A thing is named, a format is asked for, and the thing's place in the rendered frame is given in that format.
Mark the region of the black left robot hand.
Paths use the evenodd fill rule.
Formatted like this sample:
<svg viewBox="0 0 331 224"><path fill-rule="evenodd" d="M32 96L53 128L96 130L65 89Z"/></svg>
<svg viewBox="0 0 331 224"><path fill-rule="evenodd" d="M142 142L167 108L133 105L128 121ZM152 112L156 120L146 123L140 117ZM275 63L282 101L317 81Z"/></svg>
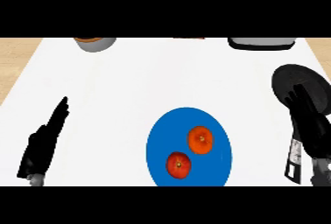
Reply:
<svg viewBox="0 0 331 224"><path fill-rule="evenodd" d="M17 168L16 176L25 179L32 174L44 175L50 166L59 133L68 118L68 98L63 97L47 121L29 135L28 145Z"/></svg>

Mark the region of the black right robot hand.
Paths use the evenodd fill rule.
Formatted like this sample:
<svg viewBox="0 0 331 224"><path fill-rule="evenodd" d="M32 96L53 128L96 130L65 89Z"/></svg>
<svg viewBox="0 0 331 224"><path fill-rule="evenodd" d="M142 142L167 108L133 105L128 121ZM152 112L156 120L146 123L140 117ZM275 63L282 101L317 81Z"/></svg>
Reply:
<svg viewBox="0 0 331 224"><path fill-rule="evenodd" d="M317 112L313 100L301 84L283 98L294 119L306 154L310 158L331 158L331 122Z"/></svg>

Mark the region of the black frying pan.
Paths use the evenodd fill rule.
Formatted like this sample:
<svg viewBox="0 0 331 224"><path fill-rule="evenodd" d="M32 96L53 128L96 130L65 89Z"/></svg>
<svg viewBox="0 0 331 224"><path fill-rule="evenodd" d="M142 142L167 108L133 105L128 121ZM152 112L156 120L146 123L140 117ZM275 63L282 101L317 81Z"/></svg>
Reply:
<svg viewBox="0 0 331 224"><path fill-rule="evenodd" d="M272 89L279 102L288 106L285 98L288 92L294 90L294 85L301 84L313 101L316 111L328 116L331 114L331 85L325 78L306 66L286 64L273 71ZM301 184L301 149L303 143L298 130L294 126L294 133L283 169L285 177L297 184Z"/></svg>

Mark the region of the orange squash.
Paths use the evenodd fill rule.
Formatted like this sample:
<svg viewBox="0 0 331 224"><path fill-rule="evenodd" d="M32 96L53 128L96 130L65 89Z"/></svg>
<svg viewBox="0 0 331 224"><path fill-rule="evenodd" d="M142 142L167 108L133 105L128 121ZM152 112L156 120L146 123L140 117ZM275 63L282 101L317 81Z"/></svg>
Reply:
<svg viewBox="0 0 331 224"><path fill-rule="evenodd" d="M195 154L207 154L212 149L212 133L204 126L196 126L187 134L189 149Z"/></svg>

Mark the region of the blue plate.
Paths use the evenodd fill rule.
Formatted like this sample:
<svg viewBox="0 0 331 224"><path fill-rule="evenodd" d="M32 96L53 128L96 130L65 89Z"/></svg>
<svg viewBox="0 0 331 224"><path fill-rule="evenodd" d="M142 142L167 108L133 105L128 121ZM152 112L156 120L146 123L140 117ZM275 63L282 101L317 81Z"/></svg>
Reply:
<svg viewBox="0 0 331 224"><path fill-rule="evenodd" d="M212 134L211 151L195 154L187 145L193 127L204 126ZM168 155L178 151L190 159L190 173L174 178L165 168ZM196 108L176 108L155 122L146 143L149 174L158 186L223 186L232 169L232 147L223 126L212 116Z"/></svg>

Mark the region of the grey appliance with black base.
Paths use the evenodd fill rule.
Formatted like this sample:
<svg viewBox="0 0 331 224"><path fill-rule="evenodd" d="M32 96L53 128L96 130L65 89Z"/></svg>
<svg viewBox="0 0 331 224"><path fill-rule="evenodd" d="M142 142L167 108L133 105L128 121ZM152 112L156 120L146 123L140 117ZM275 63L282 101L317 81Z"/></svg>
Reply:
<svg viewBox="0 0 331 224"><path fill-rule="evenodd" d="M295 38L227 38L229 46L248 51L282 51L295 44Z"/></svg>

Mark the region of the red tomato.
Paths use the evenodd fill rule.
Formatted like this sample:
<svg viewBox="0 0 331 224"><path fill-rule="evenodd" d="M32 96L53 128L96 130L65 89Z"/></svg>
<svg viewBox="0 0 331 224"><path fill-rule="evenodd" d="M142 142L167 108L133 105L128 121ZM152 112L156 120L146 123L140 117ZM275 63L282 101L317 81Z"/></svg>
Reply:
<svg viewBox="0 0 331 224"><path fill-rule="evenodd" d="M167 158L165 168L168 174L176 179L184 179L192 170L192 161L187 155L178 151L174 151Z"/></svg>

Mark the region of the grey pot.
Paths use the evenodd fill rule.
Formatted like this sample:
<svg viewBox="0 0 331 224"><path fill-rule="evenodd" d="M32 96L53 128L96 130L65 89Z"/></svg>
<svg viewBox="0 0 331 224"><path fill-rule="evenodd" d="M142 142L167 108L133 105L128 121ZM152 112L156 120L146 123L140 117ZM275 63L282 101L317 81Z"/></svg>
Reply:
<svg viewBox="0 0 331 224"><path fill-rule="evenodd" d="M75 38L78 47L88 53L106 50L115 43L115 38Z"/></svg>

